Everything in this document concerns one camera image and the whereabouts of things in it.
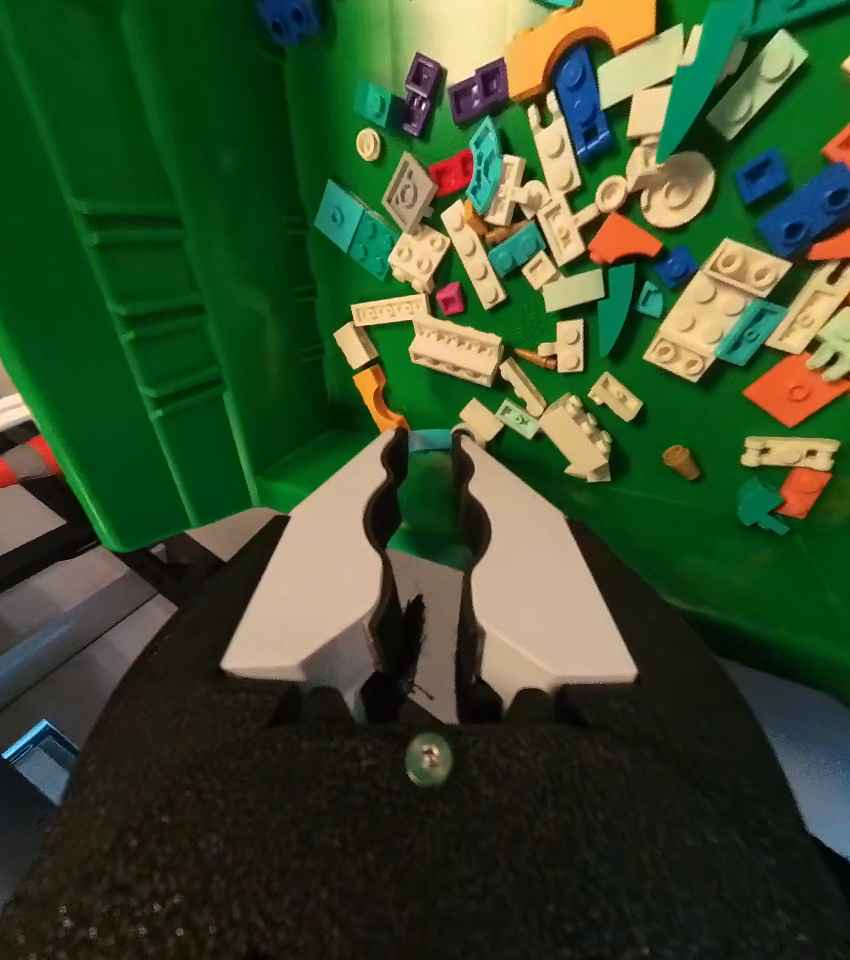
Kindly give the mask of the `green plastic bin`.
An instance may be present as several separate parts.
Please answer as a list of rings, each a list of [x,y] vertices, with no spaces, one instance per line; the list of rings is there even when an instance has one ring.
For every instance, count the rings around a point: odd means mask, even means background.
[[[286,511],[378,431],[334,340],[351,303],[411,294],[378,281],[313,221],[333,181],[385,223],[405,151],[466,150],[443,107],[430,136],[384,133],[359,157],[360,81],[395,86],[426,30],[471,29],[439,2],[327,2],[322,30],[272,42],[252,2],[0,2],[0,359],[102,541],[129,551],[253,507]],[[456,324],[505,355],[584,323],[584,370],[529,374],[550,402],[586,402],[606,370],[645,402],[597,410],[611,479],[564,473],[548,439],[504,428],[497,456],[587,522],[725,654],[850,703],[850,399],[802,428],[842,441],[834,480],[788,534],[734,516],[739,441],[782,431],[743,390],[784,354],[762,346],[695,384],[644,359],[657,324],[631,306],[613,350],[604,298],[547,311],[520,268],[485,311],[462,282]]]

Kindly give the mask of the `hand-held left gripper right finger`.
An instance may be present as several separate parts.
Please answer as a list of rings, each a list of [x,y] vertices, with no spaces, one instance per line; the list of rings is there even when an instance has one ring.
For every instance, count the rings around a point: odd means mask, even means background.
[[[497,722],[524,690],[633,684],[638,666],[570,522],[471,434],[459,435],[459,504],[459,720]]]

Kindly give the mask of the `pile of bricks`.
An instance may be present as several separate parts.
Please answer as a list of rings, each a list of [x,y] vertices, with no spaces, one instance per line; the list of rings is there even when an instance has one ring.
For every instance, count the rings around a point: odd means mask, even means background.
[[[472,214],[492,233],[526,220],[479,255],[459,248],[474,304],[498,309],[493,265],[518,268],[540,310],[596,302],[605,357],[624,323],[631,263],[647,257],[677,300],[644,361],[697,384],[719,357],[747,365],[762,342],[802,354],[838,309],[770,302],[789,261],[810,285],[850,274],[850,2],[245,2],[266,66],[290,106],[291,132],[265,145],[318,173],[381,163],[365,141],[389,132],[410,146],[431,123],[438,79],[455,125],[453,159],[431,156],[425,186],[451,194],[462,164],[476,182],[486,153],[499,191],[482,205],[464,185],[465,212],[446,218],[455,244]]]

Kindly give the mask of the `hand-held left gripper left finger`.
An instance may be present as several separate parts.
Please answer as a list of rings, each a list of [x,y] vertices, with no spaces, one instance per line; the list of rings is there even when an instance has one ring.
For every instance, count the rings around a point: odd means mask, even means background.
[[[385,431],[288,515],[224,652],[255,681],[338,691],[357,718],[397,704],[397,433]]]

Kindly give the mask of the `shiny blue metal object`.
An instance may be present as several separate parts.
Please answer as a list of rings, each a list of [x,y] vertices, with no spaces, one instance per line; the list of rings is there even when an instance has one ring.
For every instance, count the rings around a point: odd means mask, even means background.
[[[43,719],[0,755],[50,803],[59,807],[69,787],[80,750],[56,726]]]

